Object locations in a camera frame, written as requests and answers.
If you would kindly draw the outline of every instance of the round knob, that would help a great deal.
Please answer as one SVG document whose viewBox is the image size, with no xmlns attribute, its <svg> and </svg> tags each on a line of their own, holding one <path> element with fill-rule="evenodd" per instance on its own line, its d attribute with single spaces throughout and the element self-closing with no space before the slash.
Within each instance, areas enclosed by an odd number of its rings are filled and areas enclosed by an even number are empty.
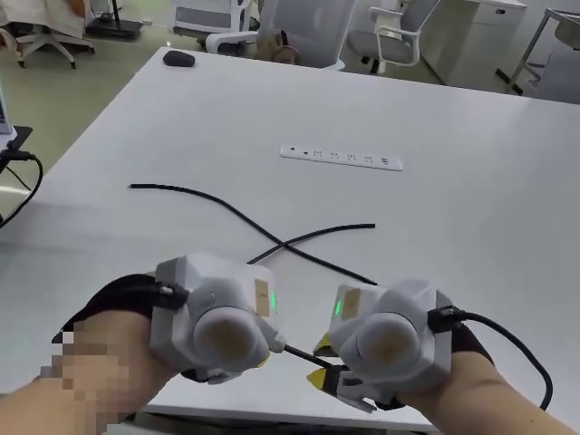
<svg viewBox="0 0 580 435">
<path fill-rule="evenodd" d="M 359 327 L 356 336 L 361 358 L 381 371 L 397 370 L 412 363 L 420 349 L 413 324 L 395 313 L 372 314 Z"/>
<path fill-rule="evenodd" d="M 233 307 L 220 307 L 201 316 L 193 332 L 195 353 L 223 370 L 246 370 L 262 334 L 252 315 Z"/>
</svg>

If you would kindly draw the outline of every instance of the white device housing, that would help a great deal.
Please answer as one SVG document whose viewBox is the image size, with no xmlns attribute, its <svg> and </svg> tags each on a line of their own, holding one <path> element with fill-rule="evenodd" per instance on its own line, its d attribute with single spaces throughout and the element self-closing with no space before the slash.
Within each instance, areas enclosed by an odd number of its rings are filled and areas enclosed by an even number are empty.
<svg viewBox="0 0 580 435">
<path fill-rule="evenodd" d="M 450 371 L 451 333 L 434 334 L 427 325 L 427 312 L 445 305 L 447 296 L 417 279 L 389 289 L 341 285 L 328 337 L 364 383 L 392 395 L 426 391 Z"/>
<path fill-rule="evenodd" d="M 154 308 L 150 347 L 180 371 L 211 383 L 228 381 L 281 353 L 272 272 L 208 254 L 162 263 L 158 282 L 189 291 L 177 312 Z"/>
</svg>

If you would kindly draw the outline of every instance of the hand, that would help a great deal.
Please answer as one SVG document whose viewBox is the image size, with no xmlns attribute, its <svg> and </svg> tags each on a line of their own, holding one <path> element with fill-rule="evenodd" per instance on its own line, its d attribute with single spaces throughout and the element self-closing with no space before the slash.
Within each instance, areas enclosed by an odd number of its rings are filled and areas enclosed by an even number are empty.
<svg viewBox="0 0 580 435">
<path fill-rule="evenodd" d="M 122 420 L 119 416 L 140 410 L 178 374 L 150 351 L 149 337 L 150 321 L 139 314 L 97 314 L 74 325 L 72 343 L 54 358 L 53 377 L 61 377 L 64 389 L 74 390 L 87 406 L 96 406 L 99 420 Z"/>
</svg>

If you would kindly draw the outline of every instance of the green led light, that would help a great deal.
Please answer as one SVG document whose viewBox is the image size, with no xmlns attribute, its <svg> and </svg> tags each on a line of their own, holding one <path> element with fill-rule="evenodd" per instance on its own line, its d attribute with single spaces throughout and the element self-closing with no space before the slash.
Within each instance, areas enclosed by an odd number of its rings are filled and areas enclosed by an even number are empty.
<svg viewBox="0 0 580 435">
<path fill-rule="evenodd" d="M 334 315 L 340 314 L 342 307 L 343 307 L 343 301 L 339 300 L 338 302 L 336 302 L 336 307 L 334 308 Z"/>
</svg>

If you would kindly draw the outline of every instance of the black glove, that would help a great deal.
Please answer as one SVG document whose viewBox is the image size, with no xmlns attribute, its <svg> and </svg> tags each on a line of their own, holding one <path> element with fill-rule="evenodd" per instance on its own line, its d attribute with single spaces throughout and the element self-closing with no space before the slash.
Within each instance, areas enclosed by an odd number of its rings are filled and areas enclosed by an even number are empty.
<svg viewBox="0 0 580 435">
<path fill-rule="evenodd" d="M 483 344 L 478 340 L 478 337 L 465 325 L 457 324 L 451 330 L 451 353 L 461 353 L 461 352 L 475 352 L 485 356 L 490 363 L 494 364 L 488 351 L 486 351 Z M 374 403 L 377 408 L 383 411 L 392 411 L 404 408 L 406 405 L 400 403 L 397 398 L 394 398 L 391 403 Z"/>
</svg>

